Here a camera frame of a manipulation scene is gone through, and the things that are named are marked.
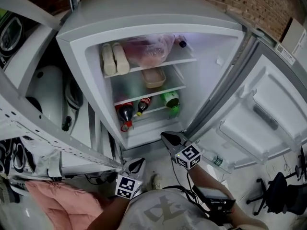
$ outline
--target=white t-shirt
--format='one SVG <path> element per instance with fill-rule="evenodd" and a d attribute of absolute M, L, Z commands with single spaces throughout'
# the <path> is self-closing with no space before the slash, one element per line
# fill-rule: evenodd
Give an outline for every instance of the white t-shirt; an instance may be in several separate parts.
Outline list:
<path fill-rule="evenodd" d="M 118 230 L 219 230 L 177 189 L 153 190 L 133 199 Z"/>

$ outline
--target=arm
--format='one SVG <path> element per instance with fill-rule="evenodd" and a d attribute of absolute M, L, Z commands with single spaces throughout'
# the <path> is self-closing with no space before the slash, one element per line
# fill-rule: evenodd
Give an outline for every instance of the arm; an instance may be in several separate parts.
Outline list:
<path fill-rule="evenodd" d="M 230 191 L 224 185 L 215 180 L 199 165 L 196 165 L 190 169 L 189 175 L 196 186 L 218 189 L 229 196 L 231 199 L 234 199 Z M 228 217 L 234 227 L 248 224 L 261 227 L 263 229 L 268 229 L 268 227 L 262 221 L 249 217 L 243 210 L 240 209 L 236 203 L 233 206 L 233 213 L 229 214 Z"/>
<path fill-rule="evenodd" d="M 130 200 L 117 197 L 88 227 L 87 230 L 116 230 L 126 212 Z"/>

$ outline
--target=label sticker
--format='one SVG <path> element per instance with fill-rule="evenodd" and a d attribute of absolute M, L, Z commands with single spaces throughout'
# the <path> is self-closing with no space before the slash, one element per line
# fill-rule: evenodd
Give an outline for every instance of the label sticker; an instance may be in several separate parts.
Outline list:
<path fill-rule="evenodd" d="M 281 45 L 277 44 L 275 50 L 292 66 L 295 58 Z"/>

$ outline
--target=sneaker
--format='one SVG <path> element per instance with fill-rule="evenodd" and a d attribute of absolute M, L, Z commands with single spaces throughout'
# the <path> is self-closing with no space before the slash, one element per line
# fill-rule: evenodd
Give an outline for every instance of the sneaker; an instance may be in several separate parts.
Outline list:
<path fill-rule="evenodd" d="M 162 186 L 161 186 L 162 178 L 159 174 L 154 174 L 151 178 L 151 182 L 152 182 L 152 189 L 153 190 L 162 189 Z"/>

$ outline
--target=food container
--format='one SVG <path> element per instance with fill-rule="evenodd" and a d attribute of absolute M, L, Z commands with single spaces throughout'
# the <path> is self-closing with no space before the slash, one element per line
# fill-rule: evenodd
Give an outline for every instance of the food container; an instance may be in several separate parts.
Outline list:
<path fill-rule="evenodd" d="M 161 67 L 142 70 L 142 77 L 148 89 L 161 87 L 166 80 Z"/>

